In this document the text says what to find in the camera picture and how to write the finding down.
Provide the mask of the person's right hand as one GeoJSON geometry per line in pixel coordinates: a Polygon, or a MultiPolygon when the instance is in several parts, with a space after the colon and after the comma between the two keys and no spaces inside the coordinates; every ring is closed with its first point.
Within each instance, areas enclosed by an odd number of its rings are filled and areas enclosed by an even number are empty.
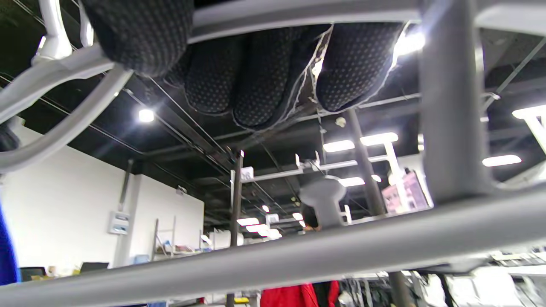
{"type": "Polygon", "coordinates": [[[392,70],[405,23],[339,23],[268,29],[188,43],[193,0],[82,0],[104,54],[136,74],[184,89],[199,113],[231,113],[259,131],[295,108],[316,59],[312,94],[341,112],[374,97],[392,70]]]}

